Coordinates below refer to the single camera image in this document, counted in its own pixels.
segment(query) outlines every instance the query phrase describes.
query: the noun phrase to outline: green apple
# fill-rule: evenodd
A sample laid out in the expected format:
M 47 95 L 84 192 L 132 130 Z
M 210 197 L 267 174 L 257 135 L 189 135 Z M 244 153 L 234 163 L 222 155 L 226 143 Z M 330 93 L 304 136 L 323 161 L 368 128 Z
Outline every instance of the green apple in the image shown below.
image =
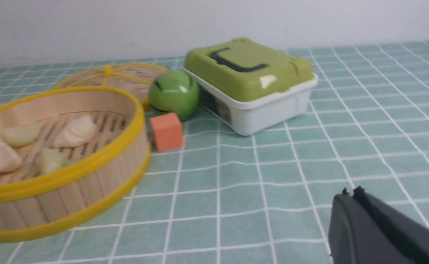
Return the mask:
M 200 90 L 193 77 L 180 70 L 169 70 L 149 88 L 149 102 L 158 111 L 174 112 L 184 121 L 196 111 Z

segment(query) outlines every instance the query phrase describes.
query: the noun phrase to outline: white container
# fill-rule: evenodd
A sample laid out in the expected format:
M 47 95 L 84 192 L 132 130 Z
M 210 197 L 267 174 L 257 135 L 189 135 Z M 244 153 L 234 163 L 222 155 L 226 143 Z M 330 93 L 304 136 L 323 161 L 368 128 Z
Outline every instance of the white container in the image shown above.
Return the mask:
M 319 83 L 319 78 L 314 74 L 312 80 L 290 87 L 286 92 L 274 92 L 251 102 L 239 102 L 189 70 L 182 70 L 195 78 L 204 89 L 200 91 L 201 104 L 241 136 L 253 135 L 305 114 L 310 92 Z

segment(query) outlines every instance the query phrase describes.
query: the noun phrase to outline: orange cube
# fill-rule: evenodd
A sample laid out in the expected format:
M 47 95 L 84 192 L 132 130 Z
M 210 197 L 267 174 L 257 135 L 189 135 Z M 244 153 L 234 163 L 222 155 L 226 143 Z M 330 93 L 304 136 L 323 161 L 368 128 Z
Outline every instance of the orange cube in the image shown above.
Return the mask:
M 175 113 L 149 119 L 157 151 L 163 152 L 183 145 L 182 124 Z

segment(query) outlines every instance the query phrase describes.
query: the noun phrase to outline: black handle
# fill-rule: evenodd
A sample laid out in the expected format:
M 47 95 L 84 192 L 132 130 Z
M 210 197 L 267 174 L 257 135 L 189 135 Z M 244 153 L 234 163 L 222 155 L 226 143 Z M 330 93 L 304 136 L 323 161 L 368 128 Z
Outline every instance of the black handle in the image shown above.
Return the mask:
M 231 49 L 230 47 L 225 47 L 223 49 L 213 51 L 210 53 L 210 58 L 215 60 L 218 64 L 225 65 L 225 66 L 235 70 L 236 72 L 252 72 L 252 71 L 255 72 L 256 70 L 261 70 L 261 69 L 268 66 L 268 65 L 262 63 L 262 64 L 259 64 L 259 65 L 253 66 L 253 67 L 242 67 L 242 66 L 236 65 L 236 64 L 224 59 L 223 57 L 221 57 L 219 55 L 219 52 L 230 50 L 230 49 Z

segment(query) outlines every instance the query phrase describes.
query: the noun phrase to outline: yellow frame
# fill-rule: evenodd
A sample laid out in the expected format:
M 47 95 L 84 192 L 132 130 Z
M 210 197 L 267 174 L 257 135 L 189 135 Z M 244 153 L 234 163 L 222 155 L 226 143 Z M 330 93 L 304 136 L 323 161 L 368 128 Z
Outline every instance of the yellow frame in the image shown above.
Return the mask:
M 36 95 L 24 97 L 8 104 L 4 104 L 0 106 L 0 112 L 9 107 L 13 107 L 15 105 L 22 104 L 37 98 L 57 95 L 64 92 L 88 91 L 89 89 L 119 93 L 133 101 L 136 106 L 136 114 L 134 115 L 128 127 L 122 132 L 119 137 L 110 142 L 110 144 L 103 147 L 98 152 L 90 155 L 89 157 L 86 157 L 85 159 L 82 159 L 68 167 L 40 177 L 27 179 L 21 182 L 1 185 L 0 202 L 8 202 L 17 199 L 33 197 L 37 194 L 42 194 L 70 184 L 71 182 L 75 182 L 87 176 L 88 174 L 90 174 L 90 172 L 93 172 L 96 169 L 99 169 L 100 167 L 104 166 L 108 162 L 112 161 L 115 157 L 121 154 L 132 142 L 134 142 L 134 140 L 140 134 L 144 126 L 144 111 L 142 105 L 139 103 L 136 97 L 120 89 L 96 86 L 72 87 L 59 90 L 51 90 Z M 75 213 L 71 216 L 49 224 L 21 230 L 0 231 L 0 242 L 21 242 L 58 234 L 60 232 L 64 232 L 68 229 L 71 229 L 72 227 L 76 227 L 79 224 L 82 224 L 98 216 L 99 214 L 102 214 L 107 209 L 109 209 L 121 199 L 123 199 L 125 195 L 127 195 L 131 191 L 131 189 L 139 183 L 139 181 L 144 175 L 144 172 L 146 172 L 146 169 L 149 166 L 149 161 L 150 144 L 148 144 L 146 158 L 141 167 L 139 167 L 137 172 L 135 172 L 134 176 L 132 176 L 125 184 L 123 184 L 121 187 L 119 187 L 119 189 L 117 189 L 109 196 L 78 213 Z
M 70 80 L 78 77 L 79 75 L 84 74 L 86 72 L 93 71 L 93 70 L 103 69 L 102 73 L 98 73 L 98 74 L 92 75 L 90 77 L 84 78 L 84 79 L 82 79 L 82 80 L 80 80 L 78 82 L 75 82 L 74 85 L 78 85 L 79 83 L 85 82 L 85 81 L 90 80 L 92 78 L 95 78 L 97 76 L 104 76 L 104 80 L 103 80 L 102 85 L 105 86 L 107 84 L 107 81 L 108 81 L 108 77 L 107 76 L 109 76 L 110 74 L 116 75 L 116 76 L 122 76 L 122 77 L 133 79 L 133 80 L 137 80 L 139 82 L 143 82 L 143 83 L 146 83 L 146 84 L 150 85 L 151 82 L 149 82 L 147 80 L 144 80 L 144 79 L 141 79 L 141 78 L 137 78 L 137 77 L 128 76 L 128 75 L 119 74 L 118 72 L 121 71 L 121 70 L 126 70 L 126 69 L 131 68 L 131 67 L 155 67 L 156 69 L 161 70 L 161 72 L 166 72 L 167 71 L 167 68 L 165 68 L 165 67 L 162 67 L 162 66 L 159 66 L 159 65 L 151 65 L 151 64 L 148 64 L 148 63 L 117 63 L 115 65 L 123 65 L 123 66 L 121 68 L 119 68 L 118 70 L 116 70 L 116 71 L 112 70 L 112 66 L 114 66 L 114 65 L 104 65 L 104 66 L 100 66 L 100 67 L 94 67 L 94 68 L 89 69 L 89 70 L 84 70 L 84 71 L 78 72 L 78 73 L 76 73 L 74 75 L 71 75 L 71 76 L 65 78 L 64 80 L 58 82 L 54 87 L 51 88 L 51 90 L 63 89 L 62 87 L 63 87 L 63 85 L 66 82 L 69 82 Z M 149 110 L 149 108 L 150 108 L 149 96 L 146 96 L 146 97 L 144 97 L 142 99 L 139 99 L 139 101 L 140 101 L 140 103 L 141 103 L 144 111 Z

